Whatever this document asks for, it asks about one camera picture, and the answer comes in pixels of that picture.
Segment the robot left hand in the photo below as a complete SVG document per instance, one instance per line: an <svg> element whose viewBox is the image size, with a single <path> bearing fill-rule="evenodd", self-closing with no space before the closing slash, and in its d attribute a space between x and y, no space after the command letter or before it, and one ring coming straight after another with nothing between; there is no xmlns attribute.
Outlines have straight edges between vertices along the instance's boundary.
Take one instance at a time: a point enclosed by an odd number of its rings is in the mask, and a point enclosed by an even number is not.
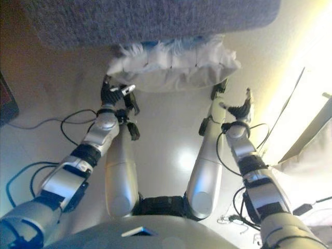
<svg viewBox="0 0 332 249"><path fill-rule="evenodd" d="M101 88L102 104L111 104L115 106L118 101L124 100L124 104L127 108L136 108L137 102L133 93L135 85L120 84L119 86L113 86L110 84L111 81L111 76L104 76Z"/></svg>

